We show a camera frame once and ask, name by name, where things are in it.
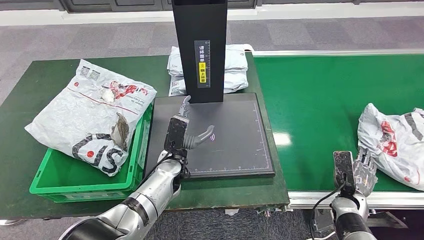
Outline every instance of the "red logo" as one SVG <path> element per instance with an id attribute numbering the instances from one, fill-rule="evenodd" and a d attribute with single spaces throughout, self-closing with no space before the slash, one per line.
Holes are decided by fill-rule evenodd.
<path id="1" fill-rule="evenodd" d="M 148 94 L 148 91 L 144 88 L 137 88 L 136 85 L 122 85 L 117 81 L 112 81 L 109 86 L 115 99 L 120 99 L 127 94 L 133 94 L 135 91 L 142 92 L 144 95 Z"/>
<path id="2" fill-rule="evenodd" d="M 392 129 L 392 126 L 390 126 L 388 121 L 383 121 L 381 123 L 381 130 L 383 131 L 383 136 L 381 136 L 380 143 L 377 145 L 377 148 L 389 156 L 397 157 L 398 147 L 395 131 Z"/>
<path id="3" fill-rule="evenodd" d="M 94 152 L 93 151 L 88 151 L 87 152 L 87 157 L 91 158 L 92 156 L 94 156 Z"/>

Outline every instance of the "robotic hand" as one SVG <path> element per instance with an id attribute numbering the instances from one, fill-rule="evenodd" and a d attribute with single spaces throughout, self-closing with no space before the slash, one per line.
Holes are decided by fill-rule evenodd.
<path id="1" fill-rule="evenodd" d="M 350 151 L 335 151 L 334 179 L 340 194 L 331 202 L 339 240 L 376 240 L 367 227 L 367 197 L 377 182 L 374 158 L 360 148 L 354 161 Z"/>
<path id="2" fill-rule="evenodd" d="M 187 149 L 203 143 L 214 129 L 211 125 L 199 136 L 186 134 L 189 100 L 187 96 L 178 115 L 170 119 L 164 150 L 137 190 L 110 210 L 77 222 L 60 240 L 141 240 L 146 236 L 168 203 L 180 193 L 181 179 L 190 175 Z"/>

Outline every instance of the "green table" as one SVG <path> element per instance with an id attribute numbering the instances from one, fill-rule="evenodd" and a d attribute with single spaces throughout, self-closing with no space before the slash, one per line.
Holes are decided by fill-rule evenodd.
<path id="1" fill-rule="evenodd" d="M 275 177 L 198 180 L 183 182 L 181 194 L 168 210 L 282 207 L 289 203 L 286 183 L 268 120 L 255 63 L 247 54 L 249 87 L 255 92 L 270 145 Z M 157 90 L 157 97 L 168 95 L 170 76 L 167 56 L 143 56 L 88 59 Z M 0 219 L 61 218 L 96 215 L 120 201 L 54 203 L 29 193 L 30 184 L 47 148 L 31 137 L 24 126 L 69 83 L 75 75 L 78 59 L 34 61 L 0 106 Z"/>
<path id="2" fill-rule="evenodd" d="M 293 208 L 331 192 L 333 152 L 357 153 L 368 103 L 401 115 L 424 107 L 424 54 L 405 50 L 256 52 L 255 63 Z M 424 208 L 424 192 L 378 171 L 373 208 Z M 321 205 L 328 206 L 329 201 Z"/>

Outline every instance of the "plastic package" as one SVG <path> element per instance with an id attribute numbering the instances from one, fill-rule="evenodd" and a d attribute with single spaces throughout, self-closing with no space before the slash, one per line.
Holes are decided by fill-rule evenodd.
<path id="1" fill-rule="evenodd" d="M 369 103 L 359 118 L 358 146 L 370 151 L 378 169 L 424 191 L 424 110 L 384 115 Z"/>
<path id="2" fill-rule="evenodd" d="M 114 176 L 156 96 L 139 81 L 81 60 L 76 74 L 25 127 L 37 141 Z"/>
<path id="3" fill-rule="evenodd" d="M 232 44 L 225 46 L 224 94 L 234 93 L 249 86 L 246 72 L 248 61 L 245 50 L 253 51 L 249 44 Z M 167 70 L 171 76 L 169 96 L 186 95 L 183 65 L 180 49 L 173 46 L 168 58 Z"/>

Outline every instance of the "gray carpet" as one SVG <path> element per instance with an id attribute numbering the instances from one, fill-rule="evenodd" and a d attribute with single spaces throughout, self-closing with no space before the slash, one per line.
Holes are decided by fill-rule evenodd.
<path id="1" fill-rule="evenodd" d="M 251 44 L 257 51 L 424 48 L 424 17 L 230 21 L 227 43 Z M 2 26 L 0 104 L 34 60 L 167 55 L 176 45 L 172 22 Z M 278 212 L 266 218 L 252 209 L 235 216 L 224 210 L 169 212 L 147 239 L 304 240 L 309 236 L 303 214 Z M 0 227 L 0 239 L 55 240 L 77 220 L 28 220 Z"/>
<path id="2" fill-rule="evenodd" d="M 78 221 L 63 218 L 27 220 L 15 226 L 0 226 L 2 240 L 57 240 Z M 240 209 L 234 216 L 224 210 L 166 212 L 152 227 L 146 240 L 305 240 L 310 238 L 301 210 L 276 212 L 271 217 L 253 209 Z"/>

